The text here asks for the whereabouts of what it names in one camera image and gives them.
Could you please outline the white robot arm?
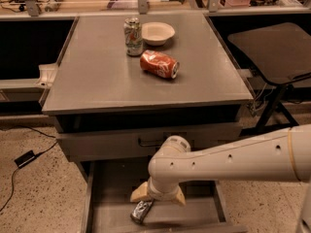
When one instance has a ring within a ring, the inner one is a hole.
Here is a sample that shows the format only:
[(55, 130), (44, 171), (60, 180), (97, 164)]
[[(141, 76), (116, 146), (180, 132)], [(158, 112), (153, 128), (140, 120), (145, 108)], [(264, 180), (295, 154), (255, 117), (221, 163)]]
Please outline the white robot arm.
[(311, 177), (311, 125), (196, 151), (183, 137), (171, 136), (150, 160), (148, 172), (149, 179), (132, 192), (132, 202), (155, 199), (184, 206), (179, 184), (190, 181), (307, 183)]

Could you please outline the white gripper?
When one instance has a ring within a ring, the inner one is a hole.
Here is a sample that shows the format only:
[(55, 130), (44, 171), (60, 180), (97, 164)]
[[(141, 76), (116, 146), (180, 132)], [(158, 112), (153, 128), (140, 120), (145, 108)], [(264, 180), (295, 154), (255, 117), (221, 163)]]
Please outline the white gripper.
[(186, 205), (186, 198), (179, 186), (160, 189), (152, 183), (144, 182), (136, 188), (130, 196), (131, 202), (151, 201), (152, 198), (158, 201), (172, 201), (179, 206)]

